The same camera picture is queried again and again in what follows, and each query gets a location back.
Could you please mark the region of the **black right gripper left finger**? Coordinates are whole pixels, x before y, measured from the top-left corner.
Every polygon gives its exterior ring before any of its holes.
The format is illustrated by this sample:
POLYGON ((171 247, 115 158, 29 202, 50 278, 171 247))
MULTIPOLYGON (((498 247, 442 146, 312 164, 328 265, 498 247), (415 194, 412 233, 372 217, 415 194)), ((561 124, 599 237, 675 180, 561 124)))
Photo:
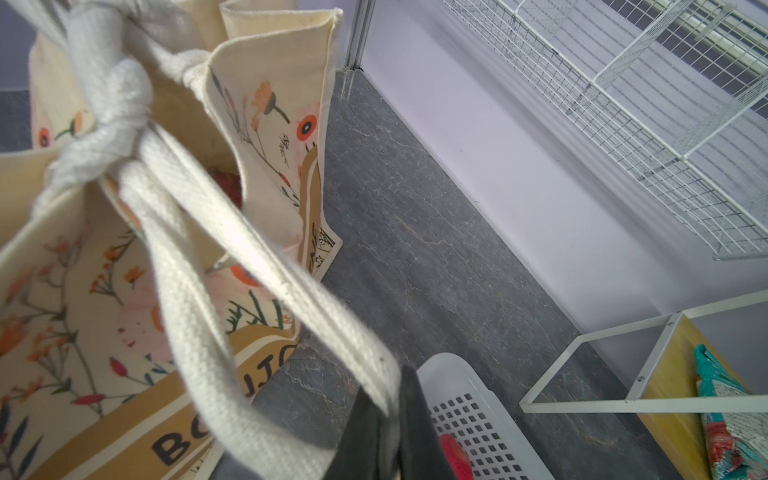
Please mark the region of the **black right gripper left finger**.
POLYGON ((355 397, 337 451, 323 480, 377 480, 384 415, 363 388, 355 397))

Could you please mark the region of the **teal white snack packet lower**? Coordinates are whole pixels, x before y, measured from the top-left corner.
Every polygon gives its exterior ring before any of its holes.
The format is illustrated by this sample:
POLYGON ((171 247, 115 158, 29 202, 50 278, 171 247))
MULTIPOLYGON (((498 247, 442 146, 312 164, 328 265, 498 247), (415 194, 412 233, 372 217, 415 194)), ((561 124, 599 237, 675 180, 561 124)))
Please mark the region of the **teal white snack packet lower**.
MULTIPOLYGON (((699 396, 746 396, 747 390, 730 375, 703 344, 695 348, 699 396)), ((767 477, 767 414, 715 412, 700 415, 706 453, 714 479, 767 477)))

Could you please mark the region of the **red apple centre basket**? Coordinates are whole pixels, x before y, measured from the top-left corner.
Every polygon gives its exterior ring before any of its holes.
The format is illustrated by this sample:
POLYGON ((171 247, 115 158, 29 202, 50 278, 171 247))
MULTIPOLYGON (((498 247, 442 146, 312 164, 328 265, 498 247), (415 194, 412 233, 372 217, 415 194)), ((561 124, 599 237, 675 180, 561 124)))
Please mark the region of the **red apple centre basket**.
POLYGON ((471 461, 458 441, 450 434, 439 437, 440 446, 457 480, 473 480, 471 461))

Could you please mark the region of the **white wood two-tier shelf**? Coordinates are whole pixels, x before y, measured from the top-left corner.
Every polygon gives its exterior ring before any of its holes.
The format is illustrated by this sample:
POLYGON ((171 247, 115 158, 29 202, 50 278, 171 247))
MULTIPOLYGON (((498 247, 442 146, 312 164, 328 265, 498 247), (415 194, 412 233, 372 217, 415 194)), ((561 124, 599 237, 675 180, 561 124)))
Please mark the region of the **white wood two-tier shelf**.
POLYGON ((519 402, 529 414, 636 414, 685 479, 708 479, 710 469, 700 415, 764 413, 765 395, 702 398, 697 395, 693 349, 712 344, 693 325, 697 318, 765 303, 767 292, 733 297, 576 337, 519 402), (538 403, 537 397, 580 346, 659 327, 660 335, 623 399, 538 403))

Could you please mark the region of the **cream canvas grocery bag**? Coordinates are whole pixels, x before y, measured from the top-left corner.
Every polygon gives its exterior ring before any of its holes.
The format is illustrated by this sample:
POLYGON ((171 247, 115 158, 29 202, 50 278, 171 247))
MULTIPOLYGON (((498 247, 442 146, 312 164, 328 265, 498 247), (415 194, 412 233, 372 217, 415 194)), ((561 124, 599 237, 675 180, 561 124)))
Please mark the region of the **cream canvas grocery bag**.
POLYGON ((214 447, 321 479, 253 399, 311 332, 382 411, 400 368, 321 282, 338 8, 16 1, 33 146, 1 158, 1 475, 181 479, 214 447))

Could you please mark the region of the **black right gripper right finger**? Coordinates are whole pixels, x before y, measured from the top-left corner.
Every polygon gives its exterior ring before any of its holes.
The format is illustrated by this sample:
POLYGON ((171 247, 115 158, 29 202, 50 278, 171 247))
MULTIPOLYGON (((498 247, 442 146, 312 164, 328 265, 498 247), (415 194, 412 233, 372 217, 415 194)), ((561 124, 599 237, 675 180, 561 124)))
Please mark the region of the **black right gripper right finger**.
POLYGON ((399 468, 404 480, 448 480, 456 475, 440 445, 416 370, 403 366, 399 393, 399 468))

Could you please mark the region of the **white plastic fruit basket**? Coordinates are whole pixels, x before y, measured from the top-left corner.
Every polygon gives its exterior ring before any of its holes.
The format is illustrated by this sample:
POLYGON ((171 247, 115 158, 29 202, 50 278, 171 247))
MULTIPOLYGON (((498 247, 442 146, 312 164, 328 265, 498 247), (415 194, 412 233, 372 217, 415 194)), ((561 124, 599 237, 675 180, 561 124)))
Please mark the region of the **white plastic fruit basket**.
POLYGON ((437 433, 457 441, 475 479, 554 479, 506 408, 464 359, 436 354, 417 375, 437 433))

